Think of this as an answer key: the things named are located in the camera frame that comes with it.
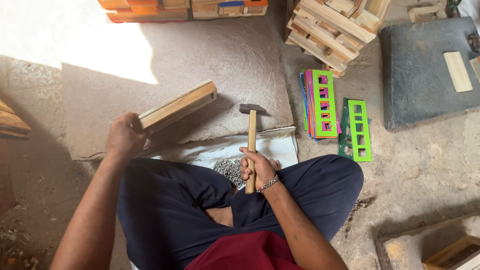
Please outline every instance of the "person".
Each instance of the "person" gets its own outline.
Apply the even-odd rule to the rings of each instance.
[[[133,159],[146,134],[134,113],[110,127],[107,153],[67,227],[51,270],[109,269],[115,213],[139,270],[347,269],[329,241],[363,185],[359,165],[326,155],[279,170],[240,147],[257,173],[254,194],[232,192],[209,168]],[[242,158],[241,177],[252,173]]]

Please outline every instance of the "hand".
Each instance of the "hand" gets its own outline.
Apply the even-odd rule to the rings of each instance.
[[[240,147],[239,150],[246,156],[240,160],[241,178],[243,180],[248,180],[250,174],[252,174],[252,171],[248,168],[247,158],[250,158],[255,162],[255,172],[257,173],[257,178],[255,179],[256,190],[272,180],[276,175],[275,171],[280,169],[280,162],[278,160],[268,160],[259,152],[253,153],[246,147]]]
[[[132,122],[138,121],[138,114],[128,112],[115,120],[107,139],[107,155],[128,162],[144,148],[147,133],[133,131]]]

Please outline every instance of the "silver chain bracelet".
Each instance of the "silver chain bracelet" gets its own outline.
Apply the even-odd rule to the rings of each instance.
[[[276,174],[275,177],[272,180],[270,180],[268,183],[266,183],[264,186],[259,188],[257,192],[261,192],[262,190],[268,188],[269,186],[273,185],[277,180],[278,180],[278,174]]]

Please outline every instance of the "maroon shirt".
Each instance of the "maroon shirt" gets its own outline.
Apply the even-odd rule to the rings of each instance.
[[[185,270],[301,270],[287,241],[269,231],[220,237]]]

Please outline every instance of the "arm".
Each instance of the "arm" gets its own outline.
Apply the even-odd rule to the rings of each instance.
[[[132,129],[136,117],[126,113],[110,127],[107,154],[67,227],[51,270],[109,269],[120,178],[146,141],[146,134]]]
[[[246,147],[240,147],[240,151],[255,161],[256,189],[275,177],[275,170],[264,156],[250,152]],[[248,179],[251,170],[245,158],[241,160],[241,171],[242,178]],[[340,255],[303,213],[283,183],[275,182],[262,194],[272,207],[298,266],[305,270],[348,270]]]

